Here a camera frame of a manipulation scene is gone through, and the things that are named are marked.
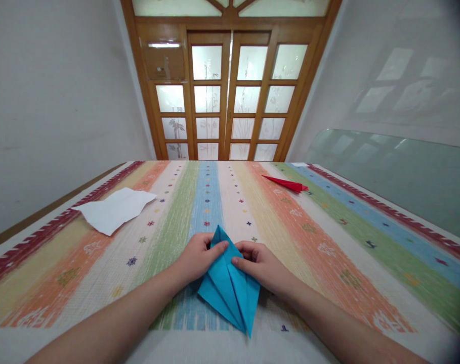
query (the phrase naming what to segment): colorful tablecloth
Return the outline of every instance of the colorful tablecloth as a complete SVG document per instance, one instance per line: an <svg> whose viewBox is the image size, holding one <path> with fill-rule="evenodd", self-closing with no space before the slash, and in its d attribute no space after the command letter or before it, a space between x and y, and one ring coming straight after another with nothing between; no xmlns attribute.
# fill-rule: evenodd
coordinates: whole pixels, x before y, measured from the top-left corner
<svg viewBox="0 0 460 364"><path fill-rule="evenodd" d="M262 175L309 191L295 194ZM123 187L157 199L111 237L69 208ZM429 360L460 342L459 238L318 165L148 161L127 163L0 246L0 361L27 359L170 265L193 234L217 225L234 242L266 244L310 287ZM265 290L248 340L189 286L130 361L307 362L310 356L333 360Z"/></svg>

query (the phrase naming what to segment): blue stripe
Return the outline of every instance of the blue stripe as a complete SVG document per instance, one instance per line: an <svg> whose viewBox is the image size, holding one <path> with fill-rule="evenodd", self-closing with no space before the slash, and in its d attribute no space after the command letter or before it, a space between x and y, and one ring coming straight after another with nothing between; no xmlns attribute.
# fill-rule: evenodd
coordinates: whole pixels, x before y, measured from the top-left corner
<svg viewBox="0 0 460 364"><path fill-rule="evenodd" d="M192 237L196 233L213 233L218 225L223 226L218 167L216 162L200 162L189 236ZM196 290L186 287L184 297L176 312L173 329L181 330L186 326L187 330L202 331L206 330L206 325L210 331L229 329L226 320L198 297Z"/></svg>
<svg viewBox="0 0 460 364"><path fill-rule="evenodd" d="M443 277L460 289L459 260L455 259L439 247L434 246L423 237L413 234L395 220L382 215L372 206L363 203L354 195L344 189L341 189L314 171L306 167L295 167L290 163L288 163L288 165L306 179L325 190L328 194L340 201L344 206L354 211L358 216L367 220L373 227L388 235L396 243L406 248L418 259L440 273ZM438 263L436 258L445 261L448 266Z"/></svg>

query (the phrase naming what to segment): red paper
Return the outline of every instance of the red paper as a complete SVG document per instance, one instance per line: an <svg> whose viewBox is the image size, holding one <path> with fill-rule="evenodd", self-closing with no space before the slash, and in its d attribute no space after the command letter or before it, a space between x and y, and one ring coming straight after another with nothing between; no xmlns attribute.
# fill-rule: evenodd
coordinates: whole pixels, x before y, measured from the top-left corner
<svg viewBox="0 0 460 364"><path fill-rule="evenodd" d="M275 183L278 183L281 186L284 186L288 188L289 190L292 190L297 193L301 193L302 191L308 191L309 188L307 186L304 186L303 184L297 183L297 182L291 182L291 181L286 181L284 179L278 179L274 177L269 177L269 176L264 176L262 174L262 177L265 177L271 181L274 181Z"/></svg>

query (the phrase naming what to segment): green stripe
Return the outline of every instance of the green stripe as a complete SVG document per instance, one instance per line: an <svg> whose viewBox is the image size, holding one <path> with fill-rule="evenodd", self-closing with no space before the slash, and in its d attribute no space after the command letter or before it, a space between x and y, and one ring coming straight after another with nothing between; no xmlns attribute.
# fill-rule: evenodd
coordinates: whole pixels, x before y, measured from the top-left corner
<svg viewBox="0 0 460 364"><path fill-rule="evenodd" d="M154 245L151 252L146 254L144 262L133 282L136 287L162 270L170 266L181 255L189 239L191 211L196 195L199 162L188 162L183 175L178 180L172 204L166 216L159 221L157 232L151 240ZM177 295L165 307L152 329L169 330L178 302L182 299Z"/></svg>
<svg viewBox="0 0 460 364"><path fill-rule="evenodd" d="M342 229L386 267L425 307L437 313L460 332L460 289L293 168L285 163L273 164L290 180L308 186L312 195L305 195L317 203L333 220L337 223L341 223L341 219L347 221L347 225L341 224ZM377 247L368 248L367 240L372 241ZM419 284L411 285L405 274L413 276Z"/></svg>

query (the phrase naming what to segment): white paper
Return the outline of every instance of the white paper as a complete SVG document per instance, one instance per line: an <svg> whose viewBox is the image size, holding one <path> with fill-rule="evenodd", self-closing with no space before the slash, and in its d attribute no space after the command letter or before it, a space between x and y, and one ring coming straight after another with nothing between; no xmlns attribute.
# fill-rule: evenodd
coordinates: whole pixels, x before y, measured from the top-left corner
<svg viewBox="0 0 460 364"><path fill-rule="evenodd" d="M73 210L81 211L87 222L99 232L111 236L124 222L137 217L155 194L122 188L104 201L88 202Z"/></svg>

